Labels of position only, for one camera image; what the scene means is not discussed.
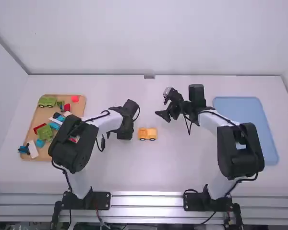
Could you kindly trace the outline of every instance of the metal frame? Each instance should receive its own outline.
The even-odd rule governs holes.
[[[62,194],[0,194],[0,221],[50,222],[54,203]],[[234,196],[241,205],[244,224],[288,225],[288,197]],[[113,192],[109,211],[100,211],[109,223],[198,224],[211,212],[185,212],[182,192]],[[61,211],[61,222],[69,222],[69,212]],[[93,210],[72,210],[73,222],[98,222]],[[208,222],[222,224],[223,213]]]

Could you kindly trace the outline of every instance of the red toy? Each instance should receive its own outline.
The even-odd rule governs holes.
[[[73,95],[72,102],[78,102],[78,101],[79,101],[79,97],[77,95]]]
[[[66,104],[66,105],[64,105],[64,111],[66,112],[66,111],[71,111],[71,104]]]
[[[41,124],[40,126],[36,126],[35,128],[33,128],[34,133],[37,134],[37,130],[38,130],[39,128],[45,126],[45,125],[46,125],[46,123],[43,123],[43,124]]]

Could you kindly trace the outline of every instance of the white block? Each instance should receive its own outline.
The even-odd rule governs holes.
[[[65,113],[63,113],[63,116],[64,116],[64,117],[67,117],[67,116],[69,116],[69,115],[72,115],[72,113],[69,112],[69,111],[66,111]]]
[[[29,152],[32,159],[38,157],[38,151],[33,140],[29,141]]]
[[[53,117],[50,117],[49,120],[57,123],[57,124],[60,125],[60,126],[63,124],[63,122],[61,122],[61,121],[59,121],[59,120],[57,120],[57,119],[54,119]]]

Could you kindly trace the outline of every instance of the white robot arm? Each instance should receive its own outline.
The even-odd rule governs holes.
[[[240,206],[232,204],[230,192],[242,181],[254,181],[258,172],[264,169],[264,158],[257,130],[252,123],[239,123],[220,115],[214,108],[206,106],[204,86],[189,85],[189,100],[172,87],[163,93],[166,110],[155,113],[167,122],[177,120],[182,114],[188,129],[187,120],[199,127],[208,129],[217,137],[217,161],[219,173],[203,191],[184,192],[185,211],[224,211],[236,212],[236,221],[242,225]]]
[[[104,135],[116,133],[117,139],[130,140],[133,134],[135,113],[139,105],[128,99],[123,107],[111,107],[96,117],[79,118],[74,115],[66,117],[53,141],[48,154],[52,165],[65,174],[69,190],[54,207],[50,228],[56,229],[59,213],[62,209],[99,209],[110,208],[109,192],[95,192],[89,184],[85,166],[88,164],[95,143],[99,148],[97,137],[102,137],[101,149],[105,147]],[[78,139],[75,143],[70,138]]]

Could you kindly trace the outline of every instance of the blue toy figure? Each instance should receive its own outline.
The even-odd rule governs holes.
[[[36,140],[36,146],[39,147],[39,148],[42,148],[44,147],[45,145],[45,141],[44,140],[41,140],[41,139],[37,139]]]
[[[19,147],[18,149],[19,153],[26,153],[27,155],[30,155],[30,151],[29,151],[29,143],[27,143],[26,145],[22,145]]]

